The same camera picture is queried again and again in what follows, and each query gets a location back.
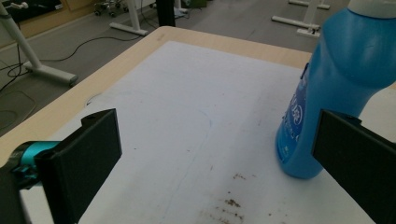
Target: floor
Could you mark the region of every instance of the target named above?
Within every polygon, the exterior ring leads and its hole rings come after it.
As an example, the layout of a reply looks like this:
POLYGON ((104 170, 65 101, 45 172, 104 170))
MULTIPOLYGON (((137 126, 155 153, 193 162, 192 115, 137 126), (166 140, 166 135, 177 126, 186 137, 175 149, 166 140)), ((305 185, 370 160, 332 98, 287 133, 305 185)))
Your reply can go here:
MULTIPOLYGON (((334 12, 345 7, 347 2, 326 1, 326 4, 331 5, 330 10, 317 10, 314 23, 323 24, 334 12)), ((272 16, 302 21, 305 12, 306 7, 291 5, 287 0, 213 0, 208 1, 206 7, 191 9, 188 15, 176 20, 176 25, 210 34, 312 52, 317 39, 297 35, 295 26, 271 21, 272 16)), ((139 10, 139 14, 142 29, 152 32, 158 27, 156 9, 144 7, 139 10)), ((128 14, 122 11, 117 12, 116 18, 110 18, 106 14, 97 17, 92 13, 29 38, 28 41, 43 64, 76 74, 78 81, 81 81, 143 38, 110 28, 108 25, 113 21, 130 23, 128 14)), ((15 45, 0 49, 0 68, 17 63, 18 58, 15 45)), ((21 61, 26 61, 22 53, 21 61)), ((0 89, 18 72, 18 69, 1 70, 0 89)), ((16 78, 0 91, 0 136, 69 89, 63 83, 32 74, 16 78)))

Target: bottle cap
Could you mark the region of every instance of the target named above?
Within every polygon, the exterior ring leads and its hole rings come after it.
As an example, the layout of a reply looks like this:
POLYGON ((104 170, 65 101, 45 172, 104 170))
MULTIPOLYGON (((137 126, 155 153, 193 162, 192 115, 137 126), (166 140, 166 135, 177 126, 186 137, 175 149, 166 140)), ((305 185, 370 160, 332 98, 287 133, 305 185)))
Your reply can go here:
POLYGON ((379 19, 396 18, 396 0, 350 0, 349 10, 379 19))

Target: white metal frame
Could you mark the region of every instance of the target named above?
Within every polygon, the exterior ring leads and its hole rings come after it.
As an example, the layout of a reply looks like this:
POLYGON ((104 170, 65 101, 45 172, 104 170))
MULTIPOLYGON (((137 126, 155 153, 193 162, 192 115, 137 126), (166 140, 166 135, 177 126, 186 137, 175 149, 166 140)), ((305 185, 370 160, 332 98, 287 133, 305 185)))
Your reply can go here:
POLYGON ((295 25, 299 27, 303 27, 305 29, 298 29, 297 34, 306 35, 310 37, 319 37, 320 33, 318 32, 320 26, 313 23, 315 18, 315 13, 317 8, 321 9, 329 9, 329 5, 325 5, 324 0, 310 0, 310 2, 299 1, 299 0, 289 0, 290 4, 300 5, 300 6, 308 6, 306 10, 305 17, 303 21, 291 20, 283 17, 273 16, 272 21, 278 21, 290 25, 295 25))
POLYGON ((17 41, 23 53, 28 58, 29 62, 23 65, 27 70, 30 70, 37 75, 60 80, 67 83, 69 86, 73 86, 76 83, 78 76, 48 67, 38 60, 35 52, 30 47, 17 24, 12 20, 12 17, 8 14, 2 3, 0 3, 0 21, 8 31, 9 35, 17 41))
MULTIPOLYGON (((136 35, 147 35, 149 32, 146 30, 142 30, 140 29, 140 23, 139 23, 139 19, 137 18, 137 6, 136 6, 136 1, 135 0, 126 0, 127 4, 128 4, 128 8, 129 8, 129 16, 130 16, 130 20, 132 23, 132 26, 127 26, 127 25, 123 25, 120 23, 116 23, 116 22, 111 22, 110 23, 110 27, 115 28, 115 29, 119 29, 122 31, 126 31, 129 33, 133 33, 136 35)), ((182 13, 186 13, 187 9, 186 8, 182 8, 181 7, 181 2, 180 0, 176 0, 175 2, 175 9, 179 10, 182 13)))

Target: table surface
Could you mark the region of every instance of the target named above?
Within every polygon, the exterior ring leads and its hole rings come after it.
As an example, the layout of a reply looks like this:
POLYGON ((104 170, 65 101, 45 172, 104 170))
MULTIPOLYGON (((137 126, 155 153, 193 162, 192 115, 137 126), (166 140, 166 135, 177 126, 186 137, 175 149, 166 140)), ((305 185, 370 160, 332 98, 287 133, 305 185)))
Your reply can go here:
MULTIPOLYGON (((326 172, 301 181, 274 160, 277 119, 309 57, 163 27, 0 138, 0 160, 25 141, 62 139, 83 114, 110 106, 124 154, 83 223, 371 223, 326 172)), ((394 93, 378 94, 368 113, 378 115, 394 93)), ((23 197, 43 208, 38 190, 23 197)), ((49 217, 34 210, 32 217, 49 217)))
POLYGON ((94 95, 108 89, 117 80, 143 62, 168 41, 217 49, 250 58, 304 68, 310 53, 285 49, 220 35, 211 35, 174 27, 161 27, 125 50, 114 60, 81 81, 76 87, 47 105, 28 120, 0 138, 0 164, 26 141, 46 140, 73 118, 94 95))

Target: black cable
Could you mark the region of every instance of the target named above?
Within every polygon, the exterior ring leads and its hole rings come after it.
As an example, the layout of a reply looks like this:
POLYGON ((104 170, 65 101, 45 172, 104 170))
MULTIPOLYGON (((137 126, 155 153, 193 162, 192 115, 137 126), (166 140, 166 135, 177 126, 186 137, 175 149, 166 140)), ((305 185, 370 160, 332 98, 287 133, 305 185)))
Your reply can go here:
POLYGON ((82 44, 78 45, 77 48, 75 49, 75 51, 72 54, 70 54, 69 56, 65 57, 65 58, 62 58, 62 59, 40 59, 40 61, 42 61, 42 62, 62 62, 62 61, 65 61, 65 60, 73 57, 77 53, 78 49, 81 48, 83 45, 85 45, 87 43, 90 43, 90 42, 92 42, 94 40, 98 40, 98 39, 115 39, 115 40, 119 40, 119 41, 133 41, 133 40, 136 40, 136 39, 138 39, 140 37, 142 37, 142 36, 137 36, 137 37, 132 38, 132 39, 120 39, 120 38, 116 38, 116 37, 113 37, 113 36, 96 37, 94 39, 87 40, 87 41, 83 42, 82 44))
MULTIPOLYGON (((75 49, 75 51, 71 55, 69 55, 69 56, 67 56, 67 57, 65 57, 63 59, 54 59, 54 60, 44 59, 44 60, 40 60, 40 61, 42 61, 42 62, 62 62, 62 61, 65 61, 65 60, 73 57, 77 53, 78 49, 81 48, 83 45, 85 45, 85 44, 87 44, 89 42, 92 42, 94 40, 98 40, 98 39, 115 39, 115 40, 119 40, 119 41, 133 41, 133 40, 136 40, 136 39, 138 39, 140 37, 142 37, 142 36, 137 36, 137 37, 134 37, 134 38, 131 38, 131 39, 121 39, 121 38, 116 38, 116 37, 113 37, 113 36, 96 37, 94 39, 87 40, 87 41, 83 42, 82 44, 78 45, 77 48, 75 49)), ((3 71, 5 69, 9 68, 9 70, 7 72, 7 76, 8 77, 12 77, 12 79, 0 89, 0 92, 3 91, 3 89, 5 89, 9 84, 11 84, 13 81, 15 81, 18 77, 24 76, 24 75, 29 73, 29 71, 27 71, 27 72, 21 74, 21 67, 22 67, 23 63, 21 63, 20 46, 18 44, 17 44, 17 52, 18 52, 18 63, 12 64, 12 65, 9 65, 9 66, 6 66, 6 67, 0 69, 0 71, 3 71), (17 69, 17 68, 20 69, 18 74, 12 76, 10 73, 12 71, 14 71, 15 69, 17 69)))
POLYGON ((154 28, 154 29, 157 29, 157 28, 158 28, 158 27, 152 25, 151 23, 149 23, 148 19, 145 17, 145 14, 143 13, 143 0, 140 0, 140 14, 141 14, 142 17, 143 17, 143 20, 144 20, 149 26, 151 26, 151 27, 154 28))

